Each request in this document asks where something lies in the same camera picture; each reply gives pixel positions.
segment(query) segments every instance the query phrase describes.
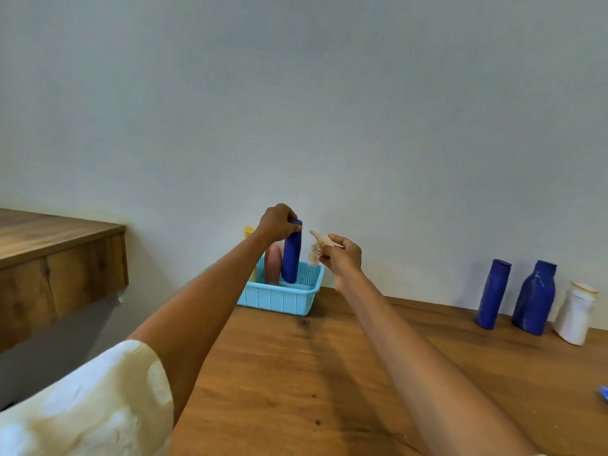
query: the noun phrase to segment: basket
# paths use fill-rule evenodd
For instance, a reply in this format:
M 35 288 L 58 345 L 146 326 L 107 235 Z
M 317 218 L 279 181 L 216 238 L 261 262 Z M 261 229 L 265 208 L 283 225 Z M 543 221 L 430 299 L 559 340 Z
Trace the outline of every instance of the basket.
M 323 271 L 323 266 L 313 267 L 300 261 L 298 278 L 295 283 L 287 283 L 282 277 L 280 286 L 258 283 L 264 281 L 264 257 L 262 256 L 255 266 L 255 282 L 247 282 L 237 304 L 284 314 L 308 315 L 314 296 L 321 288 Z

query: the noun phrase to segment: wood grain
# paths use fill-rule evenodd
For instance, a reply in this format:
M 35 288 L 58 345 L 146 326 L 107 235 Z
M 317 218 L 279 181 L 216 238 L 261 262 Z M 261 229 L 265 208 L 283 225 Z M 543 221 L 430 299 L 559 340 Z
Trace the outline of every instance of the wood grain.
M 124 231 L 120 224 L 0 208 L 0 269 Z
M 608 454 L 608 332 L 567 344 L 500 316 L 390 298 L 548 454 Z M 306 318 L 237 307 L 178 423 L 171 456 L 428 454 L 350 307 L 322 288 Z
M 0 269 L 0 352 L 126 287 L 124 233 Z

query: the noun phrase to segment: hand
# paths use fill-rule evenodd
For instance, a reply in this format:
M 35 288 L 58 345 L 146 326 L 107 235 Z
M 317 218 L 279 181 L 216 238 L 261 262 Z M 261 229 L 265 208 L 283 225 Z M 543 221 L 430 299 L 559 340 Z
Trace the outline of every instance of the hand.
M 266 210 L 266 213 L 260 219 L 260 225 L 258 225 L 255 231 L 266 237 L 268 244 L 271 245 L 276 241 L 284 240 L 293 232 L 302 230 L 301 225 L 292 224 L 287 221 L 288 219 L 297 218 L 298 216 L 296 216 L 289 206 L 279 203 L 277 206 Z
M 330 240 L 340 246 L 321 245 L 321 263 L 336 276 L 336 290 L 343 292 L 347 279 L 361 272 L 361 248 L 348 238 L 329 234 Z

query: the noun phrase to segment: blue bottle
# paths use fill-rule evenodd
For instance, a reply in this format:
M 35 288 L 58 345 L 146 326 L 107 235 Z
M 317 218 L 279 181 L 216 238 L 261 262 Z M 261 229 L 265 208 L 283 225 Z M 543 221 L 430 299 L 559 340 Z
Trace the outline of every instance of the blue bottle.
M 292 224 L 302 225 L 299 219 L 289 219 Z M 287 283 L 295 283 L 298 279 L 298 264 L 300 263 L 300 249 L 302 247 L 302 232 L 293 232 L 285 239 L 283 249 L 283 266 L 281 276 Z
M 536 262 L 534 272 L 523 281 L 511 319 L 513 325 L 536 336 L 542 335 L 555 299 L 553 277 L 557 268 L 553 263 Z
M 479 312 L 475 322 L 485 329 L 494 329 L 498 308 L 505 295 L 506 283 L 509 281 L 511 264 L 500 259 L 492 261 L 490 273 L 486 279 L 486 287 L 483 290 L 482 301 L 479 304 Z

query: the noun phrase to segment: sleeve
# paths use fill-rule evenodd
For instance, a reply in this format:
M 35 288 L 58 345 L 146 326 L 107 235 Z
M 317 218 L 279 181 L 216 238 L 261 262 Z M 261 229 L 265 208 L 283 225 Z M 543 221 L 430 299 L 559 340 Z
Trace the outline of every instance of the sleeve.
M 146 344 L 127 340 L 0 413 L 0 454 L 167 454 L 173 398 Z

